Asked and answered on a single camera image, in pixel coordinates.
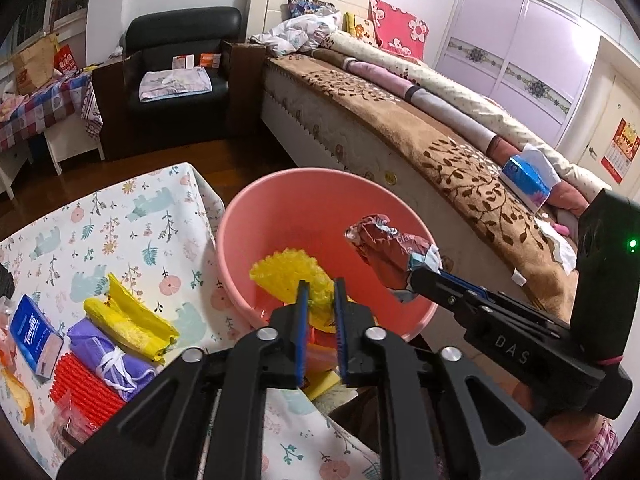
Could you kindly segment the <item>person's right hand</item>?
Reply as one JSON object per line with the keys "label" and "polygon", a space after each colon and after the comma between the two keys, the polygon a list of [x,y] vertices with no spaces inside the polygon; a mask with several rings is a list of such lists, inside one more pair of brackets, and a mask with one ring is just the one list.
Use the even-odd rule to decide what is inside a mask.
{"label": "person's right hand", "polygon": [[544,429],[555,437],[571,456],[579,458],[588,451],[603,424],[604,417],[599,414],[565,412],[551,417],[544,424]]}

